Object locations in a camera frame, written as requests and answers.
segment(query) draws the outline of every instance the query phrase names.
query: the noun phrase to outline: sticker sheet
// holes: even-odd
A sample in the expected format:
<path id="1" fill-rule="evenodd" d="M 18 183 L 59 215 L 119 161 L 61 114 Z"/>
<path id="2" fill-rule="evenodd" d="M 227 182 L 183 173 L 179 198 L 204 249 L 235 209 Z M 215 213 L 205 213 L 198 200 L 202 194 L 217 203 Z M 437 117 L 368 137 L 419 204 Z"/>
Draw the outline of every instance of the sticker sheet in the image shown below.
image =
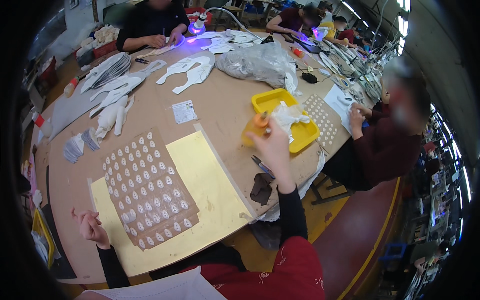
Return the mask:
<path id="1" fill-rule="evenodd" d="M 305 111 L 320 129 L 317 141 L 326 152 L 332 153 L 337 127 L 342 122 L 340 116 L 317 94 L 308 97 L 304 104 Z"/>
<path id="2" fill-rule="evenodd" d="M 110 199 L 135 246 L 151 249 L 198 223 L 199 209 L 183 184 L 158 128 L 102 159 Z"/>

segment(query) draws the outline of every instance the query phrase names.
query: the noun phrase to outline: plastic bag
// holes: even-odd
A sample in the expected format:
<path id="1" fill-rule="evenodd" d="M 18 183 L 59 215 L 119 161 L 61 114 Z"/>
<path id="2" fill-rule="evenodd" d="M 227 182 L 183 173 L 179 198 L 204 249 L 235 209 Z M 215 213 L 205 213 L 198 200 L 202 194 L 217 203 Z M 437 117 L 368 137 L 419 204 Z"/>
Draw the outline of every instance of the plastic bag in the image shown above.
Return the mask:
<path id="1" fill-rule="evenodd" d="M 215 66 L 235 78 L 265 81 L 273 88 L 282 88 L 286 74 L 292 73 L 292 63 L 293 59 L 280 45 L 266 43 L 224 53 Z"/>
<path id="2" fill-rule="evenodd" d="M 293 123 L 310 123 L 310 118 L 302 114 L 304 108 L 304 104 L 295 104 L 288 107 L 285 102 L 281 102 L 280 105 L 272 111 L 271 116 L 283 131 L 288 135 L 291 135 L 292 130 L 290 127 Z"/>

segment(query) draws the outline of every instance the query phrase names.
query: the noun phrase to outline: black long-sleeve shirt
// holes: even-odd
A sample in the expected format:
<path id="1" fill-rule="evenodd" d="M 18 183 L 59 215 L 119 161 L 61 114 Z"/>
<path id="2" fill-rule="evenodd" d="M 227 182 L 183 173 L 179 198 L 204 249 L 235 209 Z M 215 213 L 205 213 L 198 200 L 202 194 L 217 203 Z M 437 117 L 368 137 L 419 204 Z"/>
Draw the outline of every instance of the black long-sleeve shirt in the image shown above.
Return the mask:
<path id="1" fill-rule="evenodd" d="M 163 11 L 155 10 L 148 5 L 148 1 L 142 1 L 135 5 L 128 15 L 123 29 L 117 38 L 117 49 L 123 51 L 123 44 L 127 38 L 142 36 L 163 35 L 170 36 L 179 24 L 190 25 L 185 9 L 180 3 L 172 2 Z M 130 53 L 137 52 L 147 47 L 144 45 Z"/>
<path id="2" fill-rule="evenodd" d="M 292 193 L 286 195 L 278 192 L 278 201 L 280 204 L 280 247 L 286 240 L 294 236 L 307 239 L 307 221 L 305 220 L 305 210 L 301 204 L 298 189 L 296 188 Z M 130 286 L 113 246 L 108 250 L 97 249 L 108 287 Z"/>

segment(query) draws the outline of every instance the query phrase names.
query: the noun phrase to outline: glue bottle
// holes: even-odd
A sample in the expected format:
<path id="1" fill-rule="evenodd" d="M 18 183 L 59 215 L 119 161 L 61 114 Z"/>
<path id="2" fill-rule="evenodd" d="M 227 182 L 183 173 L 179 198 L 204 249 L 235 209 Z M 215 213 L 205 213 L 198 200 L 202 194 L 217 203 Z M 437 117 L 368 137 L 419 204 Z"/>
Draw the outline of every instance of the glue bottle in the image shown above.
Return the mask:
<path id="1" fill-rule="evenodd" d="M 68 83 L 63 89 L 63 93 L 65 97 L 69 98 L 70 96 L 73 95 L 73 91 L 77 87 L 77 84 L 79 81 L 80 81 L 80 78 L 78 76 L 75 76 L 72 80 L 70 80 L 70 83 Z"/>
<path id="2" fill-rule="evenodd" d="M 305 53 L 303 53 L 303 51 L 298 48 L 290 47 L 290 49 L 296 56 L 300 57 L 301 59 L 305 56 Z"/>
<path id="3" fill-rule="evenodd" d="M 33 112 L 32 120 L 40 128 L 44 136 L 50 137 L 52 135 L 52 124 L 46 121 L 37 111 Z"/>
<path id="4" fill-rule="evenodd" d="M 253 118 L 247 123 L 245 129 L 241 133 L 241 140 L 245 146 L 252 147 L 255 145 L 253 141 L 245 135 L 246 132 L 253 132 L 258 136 L 262 136 L 267 129 L 268 126 L 268 119 L 267 119 L 267 112 L 263 112 L 262 114 L 256 114 Z"/>

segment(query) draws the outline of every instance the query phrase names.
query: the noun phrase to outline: red floor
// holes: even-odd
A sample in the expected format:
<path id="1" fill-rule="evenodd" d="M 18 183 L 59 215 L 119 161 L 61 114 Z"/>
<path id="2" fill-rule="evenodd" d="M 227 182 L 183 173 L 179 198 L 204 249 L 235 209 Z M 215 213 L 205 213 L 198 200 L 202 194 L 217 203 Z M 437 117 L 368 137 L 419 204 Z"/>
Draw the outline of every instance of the red floor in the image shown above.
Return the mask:
<path id="1" fill-rule="evenodd" d="M 313 243 L 323 267 L 327 300 L 338 299 L 373 250 L 390 209 L 396 182 L 397 179 L 383 182 L 370 191 L 353 194 Z M 350 298 L 361 280 L 362 277 L 345 299 Z"/>

